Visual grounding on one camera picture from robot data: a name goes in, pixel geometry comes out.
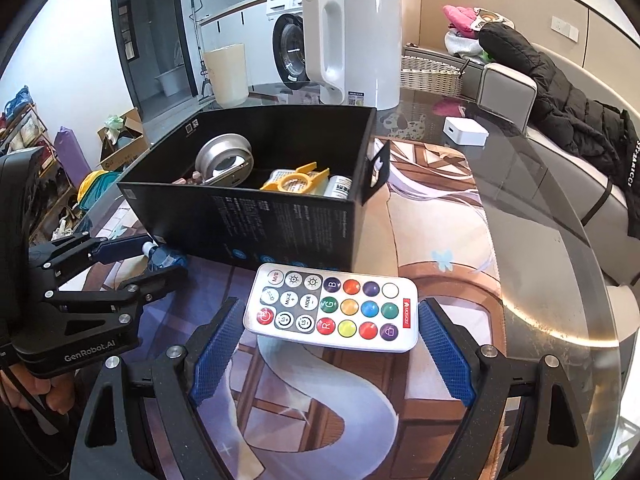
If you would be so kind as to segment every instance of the person's hand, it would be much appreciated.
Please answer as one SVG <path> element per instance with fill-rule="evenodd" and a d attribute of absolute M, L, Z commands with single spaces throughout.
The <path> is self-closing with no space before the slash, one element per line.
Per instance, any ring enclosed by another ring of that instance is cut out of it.
<path fill-rule="evenodd" d="M 38 379 L 32 376 L 22 363 L 13 365 L 11 371 L 32 396 L 46 395 L 47 405 L 54 412 L 64 415 L 73 407 L 76 400 L 73 372 L 52 379 Z M 21 410 L 31 409 L 27 399 L 18 392 L 4 372 L 0 373 L 0 380 L 8 397 L 7 399 L 1 395 L 2 390 L 0 389 L 0 396 L 5 404 L 10 404 Z"/>

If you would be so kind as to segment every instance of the remote control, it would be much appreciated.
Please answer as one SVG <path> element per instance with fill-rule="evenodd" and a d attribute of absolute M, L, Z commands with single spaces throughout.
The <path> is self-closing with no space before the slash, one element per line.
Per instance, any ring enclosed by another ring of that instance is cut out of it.
<path fill-rule="evenodd" d="M 298 343 L 407 352 L 418 341 L 418 290 L 406 278 L 264 264 L 244 327 Z"/>

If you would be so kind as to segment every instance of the blue gripper pad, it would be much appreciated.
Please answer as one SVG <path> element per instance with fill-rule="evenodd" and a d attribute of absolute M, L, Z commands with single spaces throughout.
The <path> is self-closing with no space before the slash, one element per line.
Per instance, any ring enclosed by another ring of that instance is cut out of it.
<path fill-rule="evenodd" d="M 449 395 L 461 400 L 467 408 L 470 407 L 476 399 L 471 384 L 471 368 L 426 301 L 418 304 L 418 330 L 449 390 Z"/>
<path fill-rule="evenodd" d="M 201 405 L 215 393 L 244 332 L 242 316 L 244 304 L 236 300 L 228 314 L 220 321 L 193 367 L 193 386 L 189 398 L 195 406 Z"/>

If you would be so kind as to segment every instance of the wicker basket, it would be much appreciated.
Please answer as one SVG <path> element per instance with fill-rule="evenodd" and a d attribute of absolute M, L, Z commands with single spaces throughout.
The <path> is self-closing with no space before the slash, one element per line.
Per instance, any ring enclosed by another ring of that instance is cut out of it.
<path fill-rule="evenodd" d="M 400 86 L 411 90 L 460 97 L 463 73 L 463 70 L 439 61 L 402 56 Z"/>

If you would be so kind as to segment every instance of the cardboard box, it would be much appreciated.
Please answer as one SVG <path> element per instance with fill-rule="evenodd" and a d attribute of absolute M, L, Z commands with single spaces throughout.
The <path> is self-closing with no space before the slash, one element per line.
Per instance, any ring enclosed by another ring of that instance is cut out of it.
<path fill-rule="evenodd" d="M 155 144 L 118 186 L 160 243 L 247 269 L 276 262 L 352 270 L 364 203 L 386 183 L 390 145 L 374 156 L 376 111 L 347 106 L 258 106 L 200 112 Z M 234 132 L 252 147 L 239 187 L 180 186 L 201 147 Z M 372 184 L 374 161 L 380 161 Z M 353 183 L 346 200 L 262 191 L 271 171 L 316 162 Z"/>
<path fill-rule="evenodd" d="M 100 142 L 104 144 L 104 139 L 107 139 L 106 142 L 113 151 L 111 155 L 100 162 L 100 165 L 105 171 L 115 171 L 124 164 L 133 162 L 149 148 L 149 142 L 146 138 L 145 130 L 142 126 L 142 119 L 140 119 L 138 110 L 133 108 L 133 110 L 129 110 L 120 117 L 124 120 L 124 126 L 126 129 L 134 134 L 139 134 L 139 136 L 123 148 L 116 150 L 115 146 L 113 146 L 107 138 L 107 132 L 109 131 L 108 128 L 105 127 L 98 131 Z"/>

